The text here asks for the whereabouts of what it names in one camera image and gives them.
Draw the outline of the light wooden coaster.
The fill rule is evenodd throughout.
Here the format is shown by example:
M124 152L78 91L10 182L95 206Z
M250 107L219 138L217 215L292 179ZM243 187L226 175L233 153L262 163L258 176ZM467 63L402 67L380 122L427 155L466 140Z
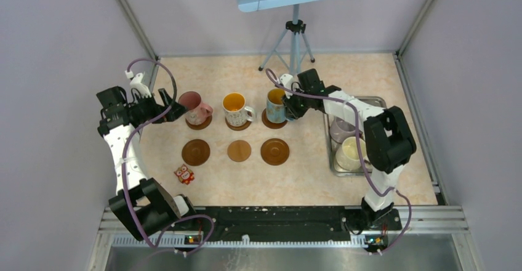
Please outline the light wooden coaster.
M245 140L235 140L229 144L227 155L229 159L235 162L246 161L251 155L251 146Z

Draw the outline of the blue mug yellow inside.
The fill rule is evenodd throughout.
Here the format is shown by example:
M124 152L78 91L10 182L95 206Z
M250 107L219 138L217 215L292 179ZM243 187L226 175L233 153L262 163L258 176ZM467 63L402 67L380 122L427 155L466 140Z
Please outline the blue mug yellow inside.
M287 121L283 98L285 91L279 88L270 90L267 94L266 117L273 124L283 124Z

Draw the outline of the pink mug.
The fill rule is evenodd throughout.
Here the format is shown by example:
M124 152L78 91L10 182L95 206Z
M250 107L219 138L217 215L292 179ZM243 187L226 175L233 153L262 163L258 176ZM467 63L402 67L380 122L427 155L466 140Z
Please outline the pink mug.
M188 111L185 113L185 119L194 126L202 125L214 112L214 109L207 103L204 103L201 95L195 91L183 93L179 98L179 104L187 107Z

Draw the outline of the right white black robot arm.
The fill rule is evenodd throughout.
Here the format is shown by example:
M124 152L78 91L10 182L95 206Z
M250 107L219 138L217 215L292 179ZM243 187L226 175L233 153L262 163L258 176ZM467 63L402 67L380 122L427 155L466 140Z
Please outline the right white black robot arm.
M280 77L270 71L267 76L285 91L286 116L299 119L309 109L341 118L355 127L356 160L368 159L372 171L363 169L370 186L361 202L361 221L369 229L379 228L393 208L393 191L398 178L417 145L405 118L397 106L382 108L364 103L338 86L325 86L312 68L295 76Z

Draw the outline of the patterned mug yellow inside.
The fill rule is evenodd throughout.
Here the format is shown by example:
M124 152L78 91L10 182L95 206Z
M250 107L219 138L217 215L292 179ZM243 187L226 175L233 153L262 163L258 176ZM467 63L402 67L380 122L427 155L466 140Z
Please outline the patterned mug yellow inside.
M225 112L225 119L232 125L239 126L245 120L254 122L256 111L246 104L245 97L237 92L227 94L222 100L222 107Z

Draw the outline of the metal tray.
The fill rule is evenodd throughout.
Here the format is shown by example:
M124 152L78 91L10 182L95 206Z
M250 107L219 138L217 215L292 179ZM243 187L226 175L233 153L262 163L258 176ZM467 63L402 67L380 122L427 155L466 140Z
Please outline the metal tray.
M356 98L364 103L375 107L386 108L387 104L385 100L379 96L356 96ZM335 154L337 149L342 145L341 143L336 142L330 135L331 125L335 122L335 116L324 114L324 133L326 137L326 146L327 146L327 155L329 160L329 167L332 173L338 177L361 177L364 176L364 172L362 168L358 169L345 169L341 167L336 158Z

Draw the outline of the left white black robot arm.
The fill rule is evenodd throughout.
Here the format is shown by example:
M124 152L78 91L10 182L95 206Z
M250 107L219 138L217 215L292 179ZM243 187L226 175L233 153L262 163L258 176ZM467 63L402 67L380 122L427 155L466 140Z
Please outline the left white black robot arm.
M119 86L97 93L102 105L98 133L108 144L117 178L116 194L109 200L111 212L138 241L176 223L192 229L197 213L183 194L172 196L148 177L140 150L140 130L146 124L170 123L188 110L159 90L163 104L140 95L128 102Z

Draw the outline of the lilac mug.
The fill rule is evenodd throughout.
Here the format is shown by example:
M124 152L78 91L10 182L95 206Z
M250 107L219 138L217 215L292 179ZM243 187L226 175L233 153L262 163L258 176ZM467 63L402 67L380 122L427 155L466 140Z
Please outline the lilac mug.
M338 144L342 144L344 140L349 137L354 137L355 134L356 132L354 125L336 116L329 126L329 137Z

